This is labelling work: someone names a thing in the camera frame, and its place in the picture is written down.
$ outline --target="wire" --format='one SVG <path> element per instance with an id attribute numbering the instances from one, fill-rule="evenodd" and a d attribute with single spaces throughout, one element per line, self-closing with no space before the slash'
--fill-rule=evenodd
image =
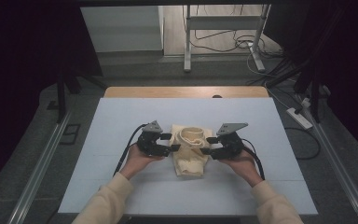
<path id="1" fill-rule="evenodd" d="M 266 83 L 264 83 L 264 87 L 279 103 L 284 105 L 286 108 L 290 109 L 290 107 L 288 105 L 284 104 L 274 93 L 272 93 L 272 91 L 269 90 L 269 88 L 267 88 Z"/>
<path id="2" fill-rule="evenodd" d="M 230 13 L 230 15 L 234 15 L 235 14 L 235 7 L 236 7 L 237 5 L 234 5 L 234 8 L 232 9 L 232 12 Z"/>
<path id="3" fill-rule="evenodd" d="M 284 71 L 291 66 L 291 61 L 288 57 L 283 58 L 277 66 L 275 66 L 270 72 L 270 75 L 278 75 L 281 71 Z"/>
<path id="4" fill-rule="evenodd" d="M 248 141 L 248 140 L 246 140 L 246 139 L 244 139 L 244 138 L 242 138 L 241 140 L 242 140 L 242 141 L 245 141 L 245 142 L 247 142 L 247 143 L 249 143 L 249 144 L 252 146 L 252 150 L 253 150 L 254 153 L 255 153 L 255 147 L 254 147 L 254 145 L 253 145 L 250 141 Z"/>
<path id="5" fill-rule="evenodd" d="M 251 86 L 252 84 L 254 84 L 254 83 L 258 82 L 258 81 L 261 81 L 261 80 L 263 80 L 263 79 L 266 79 L 266 78 L 267 78 L 267 77 L 261 77 L 261 78 L 256 79 L 256 80 L 249 80 L 249 81 L 245 82 L 245 85 Z"/>
<path id="6" fill-rule="evenodd" d="M 190 44 L 194 47 L 194 48 L 199 48 L 199 49 L 209 49 L 209 50 L 213 50 L 213 51 L 217 51 L 217 52 L 229 52 L 229 51 L 232 51 L 234 49 L 237 49 L 238 47 L 235 47 L 233 49 L 211 49 L 211 48 L 208 48 L 208 47 L 205 47 L 205 46 L 198 46 L 198 45 L 195 45 L 193 44 L 191 41 L 190 41 Z"/>
<path id="7" fill-rule="evenodd" d="M 227 30 L 227 31 L 222 31 L 222 32 L 219 32 L 219 33 L 216 33 L 216 34 L 213 34 L 213 35 L 206 35 L 206 36 L 203 36 L 203 37 L 197 37 L 197 30 L 194 30 L 194 31 L 195 31 L 194 36 L 195 36 L 196 39 L 198 39 L 198 40 L 205 39 L 205 38 L 209 38 L 209 37 L 212 37 L 212 36 L 215 36 L 215 35 L 221 35 L 221 34 L 233 32 L 233 30 Z"/>
<path id="8" fill-rule="evenodd" d="M 283 90 L 281 90 L 281 89 L 278 88 L 278 87 L 275 87 L 275 89 L 277 89 L 278 91 L 281 91 L 281 92 L 285 93 L 285 94 L 288 95 L 290 98 L 292 98 L 292 100 L 293 100 L 296 104 L 298 104 L 299 106 L 302 107 L 302 104 L 299 103 L 299 102 L 295 99 L 295 97 L 293 97 L 289 92 L 283 91 Z"/>
<path id="9" fill-rule="evenodd" d="M 146 126 L 146 125 L 147 125 L 147 124 L 142 124 L 142 125 L 140 125 L 140 126 L 139 126 L 138 128 L 136 128 L 135 131 L 133 132 L 133 134 L 132 134 L 132 136 L 130 137 L 130 140 L 129 140 L 127 146 L 126 146 L 126 148 L 125 148 L 124 151 L 123 151 L 123 154 L 121 155 L 120 161 L 118 161 L 116 170 L 115 170 L 115 172 L 113 173 L 113 175 L 115 175 L 115 174 L 120 170 L 121 164 L 123 163 L 124 159 L 125 159 L 126 156 L 127 156 L 128 151 L 129 151 L 129 149 L 130 149 L 133 136 L 135 136 L 136 133 L 138 133 L 138 131 L 139 131 L 141 128 L 143 128 L 144 126 Z"/>
<path id="10" fill-rule="evenodd" d="M 244 147 L 243 150 L 249 153 L 254 158 L 255 163 L 257 163 L 258 172 L 260 173 L 261 178 L 265 180 L 266 178 L 264 177 L 263 165 L 261 164 L 260 159 L 258 159 L 258 156 L 248 147 Z"/>
<path id="11" fill-rule="evenodd" d="M 268 75 L 268 74 L 264 74 L 264 73 L 259 73 L 259 72 L 256 72 L 255 70 L 253 70 L 251 68 L 251 66 L 249 65 L 249 58 L 252 56 L 253 53 L 249 54 L 248 55 L 248 58 L 246 59 L 246 64 L 248 65 L 248 68 L 251 72 L 255 73 L 255 74 L 258 74 L 260 76 L 264 76 L 264 77 L 275 77 L 275 76 L 272 76 L 272 75 Z"/>
<path id="12" fill-rule="evenodd" d="M 296 157 L 297 160 L 300 160 L 300 161 L 306 161 L 306 160 L 311 160 L 311 159 L 314 159 L 316 158 L 320 153 L 321 153 L 321 143 L 319 143 L 318 139 L 313 136 L 311 133 L 303 130 L 303 129 L 298 129 L 298 128 L 284 128 L 285 130 L 296 130 L 296 131 L 299 131 L 299 132 L 302 132 L 302 133 L 306 133 L 308 134 L 310 137 L 313 138 L 313 140 L 315 140 L 316 144 L 318 145 L 318 149 L 316 149 L 316 152 L 312 155 L 312 156 L 309 156 L 309 157 Z"/>

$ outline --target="black curtain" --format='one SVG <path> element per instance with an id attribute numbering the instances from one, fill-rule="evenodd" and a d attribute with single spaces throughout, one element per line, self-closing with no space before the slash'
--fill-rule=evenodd
<path id="1" fill-rule="evenodd" d="M 33 119 L 39 93 L 68 68 L 102 75 L 79 7 L 0 3 L 0 170 Z"/>
<path id="2" fill-rule="evenodd" d="M 329 106 L 358 141 L 358 1 L 274 5 L 265 34 L 281 44 L 292 61 L 300 64 L 310 57 L 338 7 L 344 14 L 316 59 L 321 66 L 318 76 L 331 91 Z"/>

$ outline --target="tabletop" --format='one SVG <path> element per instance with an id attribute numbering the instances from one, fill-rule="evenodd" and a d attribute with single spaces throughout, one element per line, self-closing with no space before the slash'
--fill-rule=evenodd
<path id="1" fill-rule="evenodd" d="M 273 99 L 266 97 L 263 87 L 133 87 L 127 90 L 133 98 L 107 97 L 115 96 L 112 92 L 123 95 L 126 89 L 108 89 L 100 100 L 60 213 L 78 213 L 112 177 L 133 130 L 142 123 L 157 120 L 165 133 L 173 124 L 208 128 L 215 133 L 223 122 L 248 122 L 249 126 L 237 133 L 257 148 L 266 179 L 286 195 L 299 214 L 317 214 Z M 163 92 L 171 98 L 164 97 Z M 213 99 L 216 94 L 223 98 Z M 228 166 L 212 159 L 206 163 L 204 176 L 186 179 L 176 176 L 170 155 L 151 163 L 131 183 L 135 190 L 127 200 L 127 215 L 255 215 L 256 203 L 250 186 Z"/>

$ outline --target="beige sleeve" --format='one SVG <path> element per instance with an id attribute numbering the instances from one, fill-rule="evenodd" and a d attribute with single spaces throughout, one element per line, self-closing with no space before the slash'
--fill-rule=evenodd
<path id="1" fill-rule="evenodd" d="M 125 200 L 133 190 L 130 181 L 117 172 L 87 202 L 73 223 L 118 223 L 123 216 Z"/>
<path id="2" fill-rule="evenodd" d="M 172 156 L 176 174 L 178 176 L 203 176 L 204 166 L 209 156 L 203 155 L 200 149 L 209 147 L 206 138 L 213 136 L 212 130 L 173 124 L 171 133 L 170 146 L 180 145 L 179 150 L 173 152 Z"/>
<path id="3" fill-rule="evenodd" d="M 303 223 L 296 209 L 281 194 L 275 192 L 268 181 L 263 181 L 252 188 L 259 207 L 257 217 L 261 224 L 269 223 Z"/>

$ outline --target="aluminum rail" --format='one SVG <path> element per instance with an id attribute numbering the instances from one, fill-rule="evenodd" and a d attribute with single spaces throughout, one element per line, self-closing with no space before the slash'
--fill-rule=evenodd
<path id="1" fill-rule="evenodd" d="M 20 224 L 24 221 L 34 200 L 34 196 L 36 195 L 40 183 L 42 182 L 46 170 L 48 169 L 48 165 L 50 164 L 51 158 L 54 155 L 55 149 L 59 144 L 65 126 L 68 123 L 69 118 L 71 117 L 71 108 L 71 106 L 68 108 L 65 116 L 62 119 L 62 122 L 56 124 L 54 131 L 49 138 L 45 148 L 43 149 L 42 155 L 40 156 L 39 161 L 37 162 L 30 178 L 28 179 L 28 183 L 22 191 L 22 194 L 17 201 L 17 204 L 14 207 L 13 212 L 10 215 L 10 218 L 7 223 Z"/>
<path id="2" fill-rule="evenodd" d="M 310 111 L 307 108 L 304 108 L 304 113 L 308 120 L 312 123 L 314 127 L 314 131 L 316 132 L 321 144 L 324 148 L 325 155 L 329 160 L 336 176 L 341 184 L 341 187 L 344 189 L 347 197 L 349 198 L 353 209 L 358 216 L 358 188 L 356 187 L 355 183 L 351 179 L 350 174 L 345 169 L 344 164 L 342 164 L 341 159 L 339 158 L 334 146 L 331 144 L 330 140 L 327 137 L 327 134 L 324 132 L 324 128 L 322 124 L 317 123 L 313 116 L 311 115 Z"/>

